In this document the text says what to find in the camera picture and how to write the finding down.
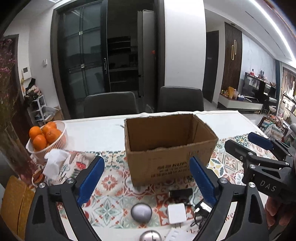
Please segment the person's right hand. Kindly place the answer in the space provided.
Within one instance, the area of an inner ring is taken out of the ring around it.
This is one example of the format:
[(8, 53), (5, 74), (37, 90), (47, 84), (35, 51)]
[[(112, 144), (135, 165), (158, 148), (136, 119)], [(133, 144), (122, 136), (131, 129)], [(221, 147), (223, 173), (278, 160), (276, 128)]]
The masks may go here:
[(276, 223), (286, 226), (295, 215), (295, 203), (283, 204), (272, 197), (268, 197), (264, 210), (269, 229)]

